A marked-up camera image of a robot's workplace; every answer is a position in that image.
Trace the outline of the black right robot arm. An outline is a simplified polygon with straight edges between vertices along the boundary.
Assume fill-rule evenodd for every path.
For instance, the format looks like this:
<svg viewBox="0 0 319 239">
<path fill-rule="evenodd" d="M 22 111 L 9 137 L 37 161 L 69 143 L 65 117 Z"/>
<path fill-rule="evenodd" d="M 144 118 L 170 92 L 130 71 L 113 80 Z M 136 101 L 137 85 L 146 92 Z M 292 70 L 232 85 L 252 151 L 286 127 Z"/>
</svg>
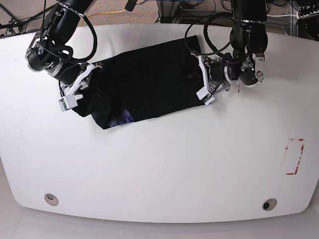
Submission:
<svg viewBox="0 0 319 239">
<path fill-rule="evenodd" d="M 65 85 L 71 85 L 97 51 L 98 38 L 86 16 L 94 0 L 58 0 L 50 13 L 42 20 L 26 52 L 28 67 L 34 72 L 46 71 Z M 87 23 L 93 35 L 93 48 L 84 58 L 73 57 L 73 48 L 66 45 L 74 34 L 80 18 Z"/>
</svg>

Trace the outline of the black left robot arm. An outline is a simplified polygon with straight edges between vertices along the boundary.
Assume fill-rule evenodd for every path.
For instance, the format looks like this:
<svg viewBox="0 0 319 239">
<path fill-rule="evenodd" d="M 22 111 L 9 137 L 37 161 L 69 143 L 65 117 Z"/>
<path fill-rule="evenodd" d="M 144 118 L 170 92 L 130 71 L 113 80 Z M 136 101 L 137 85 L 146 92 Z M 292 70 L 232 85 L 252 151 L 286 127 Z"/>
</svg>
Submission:
<svg viewBox="0 0 319 239">
<path fill-rule="evenodd" d="M 267 20 L 266 4 L 263 0 L 232 0 L 232 13 L 221 12 L 206 21 L 203 35 L 210 49 L 221 58 L 210 62 L 209 81 L 216 86 L 240 81 L 246 87 L 253 87 L 263 80 L 261 64 L 265 61 L 268 36 L 264 22 Z M 211 42 L 208 26 L 217 18 L 231 17 L 236 23 L 230 32 L 233 53 L 222 53 Z"/>
</svg>

